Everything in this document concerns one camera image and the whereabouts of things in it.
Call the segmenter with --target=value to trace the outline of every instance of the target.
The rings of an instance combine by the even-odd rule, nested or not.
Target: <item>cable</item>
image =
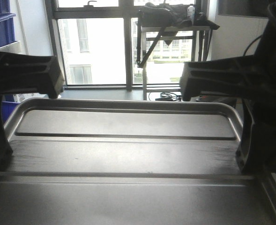
[[[172,101],[181,101],[181,95],[177,95],[173,92],[162,92],[160,96],[161,98],[171,98]]]
[[[247,48],[246,48],[245,51],[244,51],[243,56],[246,56],[246,53],[247,53],[247,51],[249,50],[249,48],[250,48],[258,39],[260,39],[261,37],[262,37],[262,35],[259,35],[255,40],[253,40],[253,41],[247,46]]]

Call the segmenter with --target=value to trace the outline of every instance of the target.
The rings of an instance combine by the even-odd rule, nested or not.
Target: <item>stainless steel tray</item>
[[[31,99],[5,126],[2,224],[276,224],[276,184],[242,175],[223,104]]]

